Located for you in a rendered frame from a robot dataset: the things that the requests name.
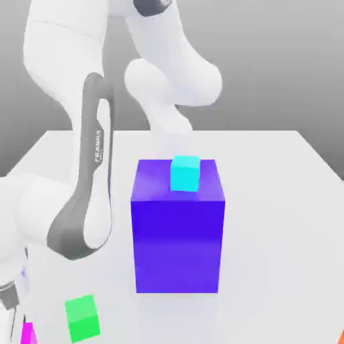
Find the large blue box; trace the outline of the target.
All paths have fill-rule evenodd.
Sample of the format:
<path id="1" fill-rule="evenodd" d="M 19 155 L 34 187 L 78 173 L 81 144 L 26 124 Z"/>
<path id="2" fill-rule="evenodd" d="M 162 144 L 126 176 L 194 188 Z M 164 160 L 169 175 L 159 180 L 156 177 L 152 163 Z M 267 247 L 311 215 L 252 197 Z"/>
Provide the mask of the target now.
<path id="1" fill-rule="evenodd" d="M 130 200 L 138 293 L 216 293 L 225 196 L 216 162 L 197 192 L 170 189 L 170 160 L 138 162 Z"/>

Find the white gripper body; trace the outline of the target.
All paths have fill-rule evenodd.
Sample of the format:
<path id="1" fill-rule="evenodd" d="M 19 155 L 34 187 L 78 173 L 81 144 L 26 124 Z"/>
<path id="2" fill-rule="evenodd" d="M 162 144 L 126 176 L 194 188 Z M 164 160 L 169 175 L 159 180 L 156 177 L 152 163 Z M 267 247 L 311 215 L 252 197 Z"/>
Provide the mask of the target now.
<path id="1" fill-rule="evenodd" d="M 21 308 L 0 308 L 0 344 L 21 344 L 23 322 Z"/>

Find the small cyan cube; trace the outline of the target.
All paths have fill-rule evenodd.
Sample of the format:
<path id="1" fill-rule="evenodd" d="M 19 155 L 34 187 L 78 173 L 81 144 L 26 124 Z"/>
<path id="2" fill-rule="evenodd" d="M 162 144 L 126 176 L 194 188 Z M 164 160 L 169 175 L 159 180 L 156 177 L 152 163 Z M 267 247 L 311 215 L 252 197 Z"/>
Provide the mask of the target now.
<path id="1" fill-rule="evenodd" d="M 170 168 L 170 190 L 197 192 L 200 182 L 200 158 L 176 155 Z"/>

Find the small magenta cube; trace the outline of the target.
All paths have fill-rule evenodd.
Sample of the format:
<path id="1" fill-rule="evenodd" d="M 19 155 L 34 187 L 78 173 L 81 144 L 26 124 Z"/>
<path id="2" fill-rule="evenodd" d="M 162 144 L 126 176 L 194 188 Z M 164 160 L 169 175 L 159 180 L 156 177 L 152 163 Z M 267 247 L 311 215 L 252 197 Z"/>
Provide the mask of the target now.
<path id="1" fill-rule="evenodd" d="M 21 330 L 20 344 L 38 344 L 32 322 L 24 322 Z"/>

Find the small green cube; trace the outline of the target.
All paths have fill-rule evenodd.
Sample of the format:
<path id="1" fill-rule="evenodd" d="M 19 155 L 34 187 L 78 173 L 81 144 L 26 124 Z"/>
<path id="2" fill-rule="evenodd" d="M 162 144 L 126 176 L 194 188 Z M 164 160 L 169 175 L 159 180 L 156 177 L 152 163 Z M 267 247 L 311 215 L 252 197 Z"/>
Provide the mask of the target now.
<path id="1" fill-rule="evenodd" d="M 93 294 L 64 303 L 72 343 L 100 335 L 99 317 Z"/>

